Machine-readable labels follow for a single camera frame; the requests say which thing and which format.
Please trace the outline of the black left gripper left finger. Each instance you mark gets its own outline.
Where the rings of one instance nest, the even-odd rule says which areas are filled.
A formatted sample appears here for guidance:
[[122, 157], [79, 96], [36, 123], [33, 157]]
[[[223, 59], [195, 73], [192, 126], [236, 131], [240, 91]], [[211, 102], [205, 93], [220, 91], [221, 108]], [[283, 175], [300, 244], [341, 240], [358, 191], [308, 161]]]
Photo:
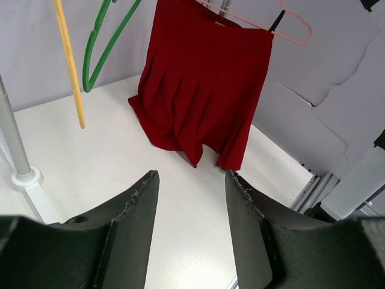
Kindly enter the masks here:
[[158, 192], [151, 170], [64, 223], [1, 217], [1, 287], [144, 288]]

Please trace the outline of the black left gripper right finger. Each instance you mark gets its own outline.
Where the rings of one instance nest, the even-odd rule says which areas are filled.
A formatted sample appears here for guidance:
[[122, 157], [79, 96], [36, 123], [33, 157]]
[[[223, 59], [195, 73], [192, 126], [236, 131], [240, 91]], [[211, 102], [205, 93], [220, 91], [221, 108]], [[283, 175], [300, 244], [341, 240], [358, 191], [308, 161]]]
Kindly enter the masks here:
[[239, 288], [383, 288], [384, 219], [327, 223], [225, 175]]

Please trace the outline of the red skirt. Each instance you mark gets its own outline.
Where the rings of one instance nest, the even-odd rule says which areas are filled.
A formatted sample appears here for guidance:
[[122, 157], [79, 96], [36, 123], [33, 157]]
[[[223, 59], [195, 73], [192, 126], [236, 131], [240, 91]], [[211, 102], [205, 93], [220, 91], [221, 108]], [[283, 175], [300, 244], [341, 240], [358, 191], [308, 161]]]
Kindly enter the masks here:
[[197, 1], [158, 1], [138, 92], [128, 102], [150, 142], [198, 165], [239, 170], [268, 72], [273, 34]]

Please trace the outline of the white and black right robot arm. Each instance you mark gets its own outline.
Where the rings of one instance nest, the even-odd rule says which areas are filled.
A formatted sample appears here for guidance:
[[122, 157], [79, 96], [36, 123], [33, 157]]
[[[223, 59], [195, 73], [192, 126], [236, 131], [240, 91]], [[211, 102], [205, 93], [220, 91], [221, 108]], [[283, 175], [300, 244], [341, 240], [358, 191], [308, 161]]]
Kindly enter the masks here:
[[384, 216], [384, 133], [374, 141], [374, 147], [363, 161], [305, 215], [329, 223], [353, 216]]

